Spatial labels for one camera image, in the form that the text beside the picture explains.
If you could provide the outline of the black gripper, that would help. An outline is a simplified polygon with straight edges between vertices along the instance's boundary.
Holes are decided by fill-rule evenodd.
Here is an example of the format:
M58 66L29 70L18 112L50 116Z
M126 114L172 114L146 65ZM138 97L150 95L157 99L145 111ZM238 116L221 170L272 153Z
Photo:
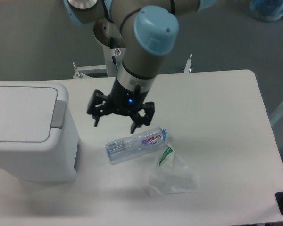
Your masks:
M155 113L154 102L144 102L149 91L142 92L141 85L133 86L133 90L124 88L115 79L111 93L106 96L100 90L95 90L87 106L87 114L95 120L97 127L100 117L109 114L130 116L133 123L130 132L142 125L149 126Z

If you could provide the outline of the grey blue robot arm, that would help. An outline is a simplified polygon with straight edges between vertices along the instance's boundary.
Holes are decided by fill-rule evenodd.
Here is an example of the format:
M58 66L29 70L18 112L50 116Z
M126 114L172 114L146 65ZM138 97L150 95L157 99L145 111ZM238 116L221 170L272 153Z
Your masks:
M131 132L151 123L155 104L145 98L179 32L177 17L214 5L212 0L66 0L78 24L106 19L116 26L126 51L109 95L94 91L87 113L98 122L116 114L132 119Z

